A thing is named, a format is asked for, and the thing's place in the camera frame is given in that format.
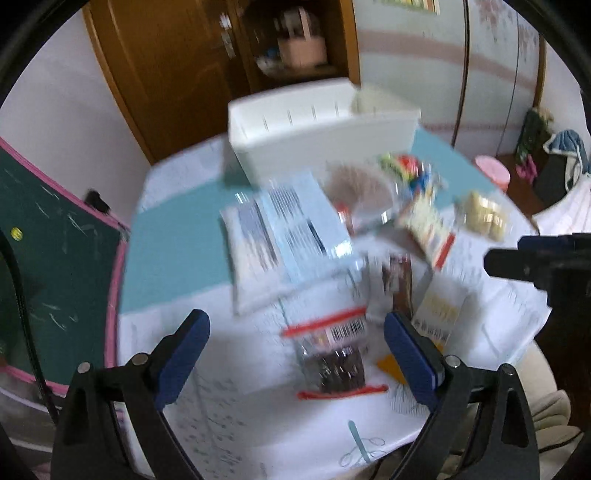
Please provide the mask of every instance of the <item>barcode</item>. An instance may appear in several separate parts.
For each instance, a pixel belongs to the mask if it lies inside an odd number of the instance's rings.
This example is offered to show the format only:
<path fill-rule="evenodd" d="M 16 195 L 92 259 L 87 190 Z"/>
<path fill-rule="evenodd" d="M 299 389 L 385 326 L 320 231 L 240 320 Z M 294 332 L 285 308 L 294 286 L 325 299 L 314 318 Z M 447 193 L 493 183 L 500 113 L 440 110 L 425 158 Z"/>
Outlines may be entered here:
<path fill-rule="evenodd" d="M 285 220 L 287 217 L 295 218 L 296 215 L 303 215 L 301 211 L 300 198 L 293 187 L 278 187 L 269 191 L 269 198 L 275 207 L 278 216 Z"/>
<path fill-rule="evenodd" d="M 363 319 L 355 319 L 345 325 L 331 327 L 330 333 L 335 342 L 340 342 L 349 337 L 358 336 L 365 331 Z"/>
<path fill-rule="evenodd" d="M 430 338 L 431 340 L 441 341 L 443 343 L 447 343 L 449 338 L 449 331 L 435 327 L 434 325 L 430 325 L 425 320 L 417 320 L 413 321 L 413 326 L 419 330 L 419 333 L 423 336 Z"/>

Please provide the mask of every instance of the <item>white wall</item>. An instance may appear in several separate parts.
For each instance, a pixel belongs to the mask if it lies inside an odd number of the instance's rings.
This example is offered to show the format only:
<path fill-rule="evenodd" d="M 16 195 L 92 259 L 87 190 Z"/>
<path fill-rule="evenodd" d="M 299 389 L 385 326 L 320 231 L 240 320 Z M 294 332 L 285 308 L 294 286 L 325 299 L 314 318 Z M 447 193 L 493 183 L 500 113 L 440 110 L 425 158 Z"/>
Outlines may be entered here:
<path fill-rule="evenodd" d="M 375 0 L 353 5 L 362 83 L 418 105 L 423 125 L 450 142 L 462 92 L 464 3 L 440 3 L 440 15 Z"/>
<path fill-rule="evenodd" d="M 150 164 L 106 84 L 82 13 L 44 45 L 0 109 L 0 137 L 78 197 L 129 222 Z"/>
<path fill-rule="evenodd" d="M 550 45 L 547 46 L 541 106 L 554 115 L 553 129 L 556 132 L 575 130 L 583 139 L 587 155 L 591 153 L 591 135 L 587 131 L 579 83 Z"/>

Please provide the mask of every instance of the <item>pink container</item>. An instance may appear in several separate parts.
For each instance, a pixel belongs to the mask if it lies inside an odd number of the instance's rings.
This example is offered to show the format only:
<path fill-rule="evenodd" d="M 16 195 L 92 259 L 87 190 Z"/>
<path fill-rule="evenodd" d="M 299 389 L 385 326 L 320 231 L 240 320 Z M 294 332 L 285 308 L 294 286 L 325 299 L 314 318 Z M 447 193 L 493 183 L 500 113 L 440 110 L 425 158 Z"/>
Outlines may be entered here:
<path fill-rule="evenodd" d="M 507 193 L 511 182 L 509 170 L 496 158 L 479 155 L 474 159 L 474 165 L 497 187 Z"/>

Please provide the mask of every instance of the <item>cabinet door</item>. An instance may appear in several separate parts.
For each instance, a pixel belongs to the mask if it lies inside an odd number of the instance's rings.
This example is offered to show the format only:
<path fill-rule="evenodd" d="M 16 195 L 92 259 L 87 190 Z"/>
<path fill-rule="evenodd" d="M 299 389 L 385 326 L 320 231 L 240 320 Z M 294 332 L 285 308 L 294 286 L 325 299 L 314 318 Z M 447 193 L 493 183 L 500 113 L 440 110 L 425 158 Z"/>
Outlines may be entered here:
<path fill-rule="evenodd" d="M 86 20 L 152 163 L 225 132 L 228 102 L 250 93 L 225 0 L 92 0 Z"/>

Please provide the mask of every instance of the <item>green chalkboard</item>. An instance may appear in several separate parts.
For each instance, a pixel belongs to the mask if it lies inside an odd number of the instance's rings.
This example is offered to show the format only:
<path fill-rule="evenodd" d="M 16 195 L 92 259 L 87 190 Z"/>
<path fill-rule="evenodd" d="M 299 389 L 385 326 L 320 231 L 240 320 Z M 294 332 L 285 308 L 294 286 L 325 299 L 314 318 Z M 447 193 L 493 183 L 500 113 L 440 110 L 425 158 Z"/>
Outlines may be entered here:
<path fill-rule="evenodd" d="M 14 228 L 22 232 L 20 241 L 11 234 L 19 237 Z M 0 229 L 21 270 L 46 380 L 68 385 L 82 361 L 102 367 L 109 286 L 120 231 L 42 181 L 1 144 Z M 3 260 L 0 348 L 10 366 L 32 373 Z"/>

